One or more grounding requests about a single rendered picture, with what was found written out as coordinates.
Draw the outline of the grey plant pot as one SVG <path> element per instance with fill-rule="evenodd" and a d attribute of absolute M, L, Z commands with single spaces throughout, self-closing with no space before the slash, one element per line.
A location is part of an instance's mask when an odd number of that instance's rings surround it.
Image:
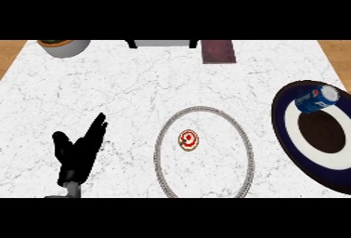
<path fill-rule="evenodd" d="M 59 59 L 76 56 L 88 47 L 88 40 L 65 40 L 54 43 L 45 43 L 42 40 L 37 41 L 39 47 L 47 53 Z"/>

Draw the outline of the round dark blue placemat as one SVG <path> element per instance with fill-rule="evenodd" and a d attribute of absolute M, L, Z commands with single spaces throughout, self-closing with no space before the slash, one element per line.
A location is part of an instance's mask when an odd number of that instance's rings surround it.
<path fill-rule="evenodd" d="M 326 188 L 351 195 L 351 95 L 339 88 L 336 104 L 302 113 L 295 98 L 323 82 L 283 86 L 271 103 L 271 125 L 293 164 Z"/>

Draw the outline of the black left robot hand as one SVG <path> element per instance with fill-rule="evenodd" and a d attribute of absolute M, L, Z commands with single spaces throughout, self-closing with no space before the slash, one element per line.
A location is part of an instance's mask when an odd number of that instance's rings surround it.
<path fill-rule="evenodd" d="M 100 112 L 88 127 L 85 135 L 70 142 L 66 134 L 56 131 L 51 134 L 54 157 L 60 162 L 57 185 L 69 182 L 84 184 L 88 179 L 97 152 L 106 134 L 106 116 Z"/>

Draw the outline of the grey appliance with black legs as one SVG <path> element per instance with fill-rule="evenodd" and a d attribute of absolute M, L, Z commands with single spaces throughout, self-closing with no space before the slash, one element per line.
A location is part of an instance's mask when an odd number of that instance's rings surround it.
<path fill-rule="evenodd" d="M 194 48 L 197 46 L 197 40 L 127 40 L 129 48 L 140 46 L 187 46 Z"/>

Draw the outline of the dark maroon book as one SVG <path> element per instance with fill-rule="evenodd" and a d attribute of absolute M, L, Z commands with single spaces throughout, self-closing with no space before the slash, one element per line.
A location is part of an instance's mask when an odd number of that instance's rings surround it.
<path fill-rule="evenodd" d="M 227 64 L 236 62 L 233 43 L 230 40 L 202 41 L 203 64 Z"/>

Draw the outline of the blue soda can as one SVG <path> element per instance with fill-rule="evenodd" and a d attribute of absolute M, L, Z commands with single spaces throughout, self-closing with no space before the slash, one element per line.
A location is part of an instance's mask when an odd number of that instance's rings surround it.
<path fill-rule="evenodd" d="M 295 98 L 296 108 L 302 113 L 312 113 L 336 104 L 339 91 L 330 85 L 314 86 Z"/>

